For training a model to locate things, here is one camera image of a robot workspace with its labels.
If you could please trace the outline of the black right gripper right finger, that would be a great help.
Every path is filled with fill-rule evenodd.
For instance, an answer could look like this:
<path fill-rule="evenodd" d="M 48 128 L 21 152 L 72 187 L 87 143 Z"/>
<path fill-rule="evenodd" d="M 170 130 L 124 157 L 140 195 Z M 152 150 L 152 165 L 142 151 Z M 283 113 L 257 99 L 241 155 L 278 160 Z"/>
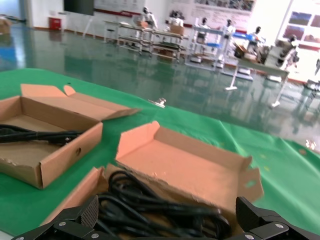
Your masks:
<path fill-rule="evenodd" d="M 277 212 L 254 206 L 237 197 L 236 219 L 242 230 L 261 240 L 318 240 L 319 235 L 292 225 Z"/>

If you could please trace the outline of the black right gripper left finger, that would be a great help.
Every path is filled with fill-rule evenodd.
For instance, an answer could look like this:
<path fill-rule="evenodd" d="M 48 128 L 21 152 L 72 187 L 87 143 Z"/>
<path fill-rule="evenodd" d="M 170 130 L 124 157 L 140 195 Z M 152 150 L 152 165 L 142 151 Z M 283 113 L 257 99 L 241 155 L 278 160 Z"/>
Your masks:
<path fill-rule="evenodd" d="M 63 209 L 53 220 L 18 235 L 18 240 L 86 240 L 99 216 L 98 196 L 80 206 Z"/>

